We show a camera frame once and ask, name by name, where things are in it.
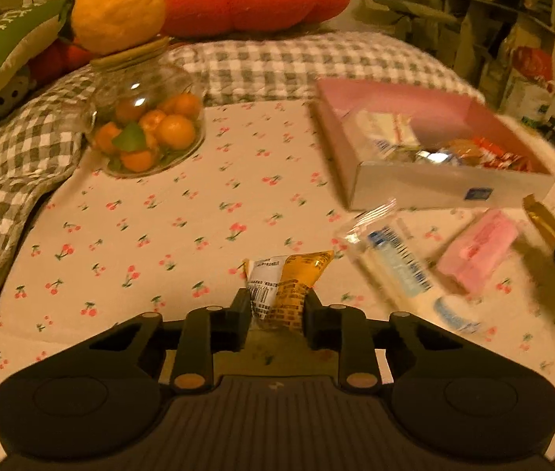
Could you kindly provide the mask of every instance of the open box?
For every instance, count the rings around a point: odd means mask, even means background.
[[[313,103],[332,149],[348,209],[371,210],[396,199],[399,208],[521,207],[526,195],[541,201],[555,182],[548,168],[486,107],[474,99],[409,84],[323,78]],[[528,158],[532,173],[471,166],[380,160],[370,140],[346,127],[358,109],[410,115],[424,147],[454,138],[484,137]]]

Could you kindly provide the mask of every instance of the bed sheet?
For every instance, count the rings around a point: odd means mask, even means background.
[[[555,171],[554,150],[517,132]],[[144,311],[181,319],[194,308],[227,305],[244,286],[245,258],[333,249],[315,287],[321,301],[386,319],[392,307],[335,238],[352,215],[341,207],[315,134],[306,102],[246,103],[208,108],[197,155],[151,177],[113,179],[89,150],[31,229],[5,283],[0,382]],[[555,187],[546,203],[555,211]],[[402,218],[411,248],[427,259],[478,212],[406,211]],[[523,212],[508,212],[525,225],[527,245],[541,248]],[[531,257],[509,257],[475,300],[489,322],[479,342],[555,385],[555,267]],[[279,360],[267,349],[256,353],[266,365],[269,354]]]

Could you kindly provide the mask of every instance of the green leaf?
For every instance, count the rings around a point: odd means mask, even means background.
[[[107,168],[109,168],[109,170],[113,172],[122,171],[123,168],[122,168],[122,163],[120,162],[120,158],[111,157],[107,163]]]
[[[112,143],[122,152],[137,152],[147,149],[147,138],[144,131],[136,122],[129,122]]]

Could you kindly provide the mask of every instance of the gray gingham blanket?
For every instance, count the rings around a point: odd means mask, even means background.
[[[203,84],[208,106],[314,97],[318,77],[421,84],[483,96],[422,51],[376,33],[282,40],[221,40],[172,49],[169,58]],[[9,265],[35,202],[68,178],[82,135],[62,128],[62,105],[93,90],[89,67],[59,80],[0,122],[0,268]]]

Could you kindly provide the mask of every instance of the red plush pillow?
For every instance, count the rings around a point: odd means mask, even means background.
[[[350,0],[166,0],[162,32],[212,37],[234,31],[277,32],[320,23],[343,12]]]

